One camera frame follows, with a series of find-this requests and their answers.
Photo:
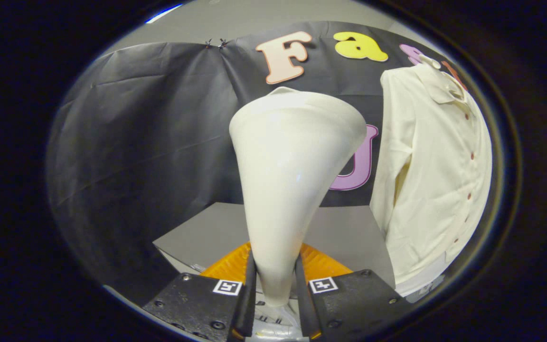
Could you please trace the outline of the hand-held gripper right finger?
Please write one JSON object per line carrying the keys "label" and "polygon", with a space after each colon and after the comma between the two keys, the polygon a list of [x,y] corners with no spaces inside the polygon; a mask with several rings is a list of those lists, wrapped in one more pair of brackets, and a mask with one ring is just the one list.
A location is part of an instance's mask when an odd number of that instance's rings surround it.
{"label": "hand-held gripper right finger", "polygon": [[306,243],[295,276],[301,330],[311,341],[376,341],[413,309],[374,271],[352,271]]}

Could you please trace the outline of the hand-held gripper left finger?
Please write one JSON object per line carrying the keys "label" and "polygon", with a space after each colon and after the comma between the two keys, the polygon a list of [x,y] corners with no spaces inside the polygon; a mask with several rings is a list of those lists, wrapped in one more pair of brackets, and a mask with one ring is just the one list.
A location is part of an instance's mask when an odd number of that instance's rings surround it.
{"label": "hand-held gripper left finger", "polygon": [[199,275],[179,274],[143,310],[191,341],[243,342],[253,331],[256,278],[247,242]]}

